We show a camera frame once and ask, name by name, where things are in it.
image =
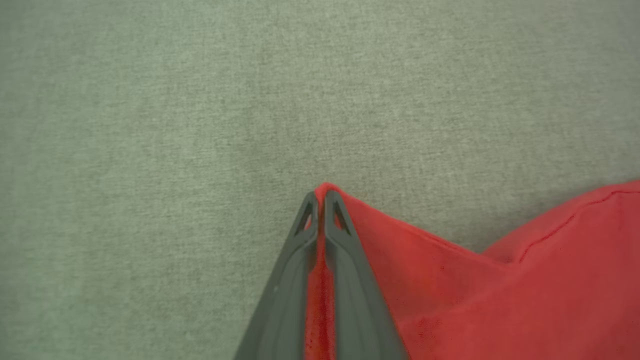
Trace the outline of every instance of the green fabric surface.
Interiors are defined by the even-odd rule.
[[[482,251],[640,177],[639,15],[1,2],[0,359],[231,358],[323,181]]]

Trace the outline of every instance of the seam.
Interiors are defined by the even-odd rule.
[[[557,234],[560,230],[562,230],[562,228],[566,227],[567,225],[569,225],[573,219],[575,219],[576,215],[578,215],[579,212],[581,212],[582,210],[595,205],[595,204],[600,204],[602,202],[605,202],[609,199],[611,199],[612,197],[614,197],[614,195],[617,194],[638,194],[640,192],[626,192],[626,191],[622,191],[622,190],[618,190],[618,191],[614,191],[611,192],[609,195],[607,195],[606,197],[604,197],[603,199],[600,200],[596,200],[596,201],[591,201],[586,203],[585,205],[580,206],[578,209],[576,209],[576,211],[568,218],[566,219],[562,224],[560,224],[558,227],[556,227],[555,229],[553,229],[550,233],[548,233],[547,235],[545,235],[544,237],[532,242],[529,244],[529,246],[527,246],[527,248],[524,250],[524,252],[522,253],[522,256],[520,256],[520,260],[518,260],[519,263],[521,263],[525,256],[527,255],[527,252],[529,251],[529,249],[531,249],[531,247],[549,239],[550,237],[552,237],[553,235]]]

